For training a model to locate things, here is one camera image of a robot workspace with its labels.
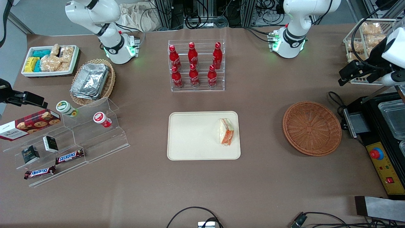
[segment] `red emergency stop button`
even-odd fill
[[[370,157],[377,160],[382,160],[384,158],[384,153],[380,148],[375,147],[370,151]]]
[[[392,177],[387,177],[387,183],[391,184],[394,182],[394,179]]]

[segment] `coca-cola bottle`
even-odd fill
[[[198,71],[196,70],[196,65],[194,63],[190,64],[190,72],[188,73],[188,75],[190,76],[190,82],[193,88],[197,88],[198,86],[200,86]]]
[[[181,74],[177,71],[177,66],[172,67],[172,81],[175,88],[183,88],[184,84],[181,80]]]
[[[215,69],[221,68],[221,63],[222,63],[222,51],[221,51],[221,43],[216,42],[215,43],[215,50],[214,53],[212,54],[212,62],[213,65],[215,66]]]
[[[170,62],[172,64],[172,67],[177,67],[178,70],[181,69],[181,63],[180,63],[180,56],[176,51],[176,48],[174,45],[169,46],[169,51],[170,51]]]
[[[209,66],[208,87],[210,89],[214,89],[215,87],[217,87],[217,72],[215,72],[214,65]]]
[[[198,53],[195,50],[195,44],[193,42],[190,42],[188,44],[188,61],[190,64],[195,64],[196,68],[198,68]]]

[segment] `brown table surface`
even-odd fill
[[[386,196],[366,150],[348,132],[325,157],[300,154],[286,140],[282,117],[299,101],[316,101],[336,113],[332,90],[349,104],[375,86],[339,87],[349,25],[313,26],[294,59],[270,53],[244,29],[153,32],[139,58],[113,65],[110,98],[120,107],[120,125],[131,145],[37,188],[29,188],[15,164],[1,154],[0,224],[4,227],[166,227],[188,206],[213,210],[225,227],[286,227],[300,211],[323,211],[347,222],[356,216],[356,195]],[[168,40],[225,39],[226,90],[172,93],[167,71]],[[79,65],[106,58],[94,35],[28,36],[28,47],[75,44]],[[46,98],[52,109],[71,100],[72,77],[29,79],[19,74],[14,89]],[[172,112],[232,110],[239,116],[241,157],[221,161],[170,161],[166,156]],[[2,123],[38,111],[7,105]],[[196,227],[210,215],[196,209],[171,227]],[[336,222],[311,216],[310,222]]]

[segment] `clear acrylic bottle rack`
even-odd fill
[[[29,183],[30,187],[39,186],[76,168],[129,147],[126,134],[118,124],[116,115],[118,109],[110,99],[100,99],[78,108],[76,117],[62,115],[62,121],[59,124],[11,142],[2,140],[2,148],[5,153],[10,155],[10,159],[15,160],[15,168],[18,175],[21,176],[21,181]],[[112,125],[105,128],[95,123],[93,115],[96,112],[105,113],[111,119]],[[58,152],[51,153],[45,150],[44,136],[55,138],[59,149]],[[40,158],[33,163],[25,164],[21,152],[31,145],[36,147]],[[29,180],[23,179],[26,171],[49,168],[55,165],[55,158],[73,153],[79,149],[84,149],[84,157],[78,157],[56,165],[56,174]]]
[[[195,49],[198,52],[198,78],[200,80],[200,86],[197,88],[193,88],[191,86],[190,77],[188,75],[190,71],[190,63],[188,61],[188,44],[190,42],[194,42]],[[221,68],[215,70],[217,72],[217,87],[214,89],[210,89],[208,87],[208,71],[209,66],[212,65],[212,54],[215,49],[215,43],[221,43],[221,50],[222,50],[222,63]],[[184,87],[183,88],[176,88],[172,82],[172,65],[170,62],[170,50],[169,46],[174,45],[176,48],[177,53],[180,56],[180,63],[181,63],[181,70],[179,71],[181,74],[181,79],[183,80]],[[209,92],[209,91],[224,91],[225,90],[225,40],[224,39],[207,39],[207,40],[169,40],[167,46],[167,53],[168,53],[168,72],[170,78],[170,86],[172,92]]]

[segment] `round wicker basket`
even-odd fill
[[[113,66],[111,65],[111,63],[109,63],[108,61],[106,61],[104,59],[94,59],[94,60],[88,61],[87,63],[104,64],[110,68],[110,71],[108,72],[107,80],[106,80],[106,82],[104,84],[104,88],[101,92],[100,99],[104,98],[104,97],[109,97],[111,95],[111,92],[113,91],[113,87],[114,87],[114,83],[115,83],[115,72],[114,72]],[[75,82],[80,70],[82,69],[82,67],[85,64],[83,64],[76,72],[75,77],[73,78],[72,85]],[[78,98],[78,97],[73,96],[73,94],[70,94],[70,96],[72,97],[72,100],[76,104],[79,104],[79,105],[87,105],[93,101],[96,101],[96,100],[91,100],[91,99]]]
[[[283,130],[295,149],[311,156],[332,153],[342,139],[336,116],[325,106],[312,101],[289,107],[283,117]]]

